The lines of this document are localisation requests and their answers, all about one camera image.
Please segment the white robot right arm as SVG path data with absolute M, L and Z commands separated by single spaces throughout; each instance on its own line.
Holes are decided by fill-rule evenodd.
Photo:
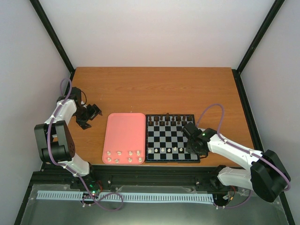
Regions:
M 217 172 L 217 179 L 222 185 L 252 190 L 270 203 L 290 189 L 291 178 L 275 152 L 247 148 L 227 139 L 217 130 L 200 129 L 192 122 L 181 131 L 187 138 L 188 153 L 204 158 L 214 153 L 241 166 L 240 169 L 225 166 Z

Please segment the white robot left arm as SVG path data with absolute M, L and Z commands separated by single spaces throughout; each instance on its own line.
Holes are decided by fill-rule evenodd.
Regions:
M 88 129 L 91 127 L 88 121 L 102 115 L 102 111 L 96 104 L 84 104 L 82 93 L 73 87 L 67 95 L 59 97 L 49 119 L 36 125 L 34 133 L 42 162 L 61 166 L 75 177 L 81 176 L 81 183 L 91 189 L 97 185 L 98 178 L 90 172 L 90 163 L 76 154 L 68 124 L 75 117 L 79 127 Z

